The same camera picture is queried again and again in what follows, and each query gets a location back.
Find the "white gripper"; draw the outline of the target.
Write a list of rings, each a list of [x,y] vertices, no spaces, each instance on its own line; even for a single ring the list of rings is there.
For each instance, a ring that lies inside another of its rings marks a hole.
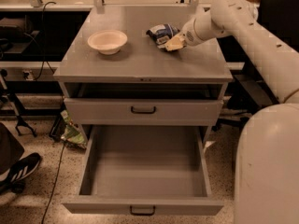
[[[181,29],[181,35],[175,35],[168,40],[164,46],[167,51],[183,49],[187,46],[197,46],[204,43],[204,40],[196,33],[196,19],[191,19],[184,24]]]

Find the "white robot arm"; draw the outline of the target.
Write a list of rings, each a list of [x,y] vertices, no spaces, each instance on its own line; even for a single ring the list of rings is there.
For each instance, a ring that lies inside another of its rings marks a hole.
[[[244,126],[235,162],[234,224],[299,224],[299,53],[262,27],[246,0],[213,0],[168,50],[231,35],[278,99]]]

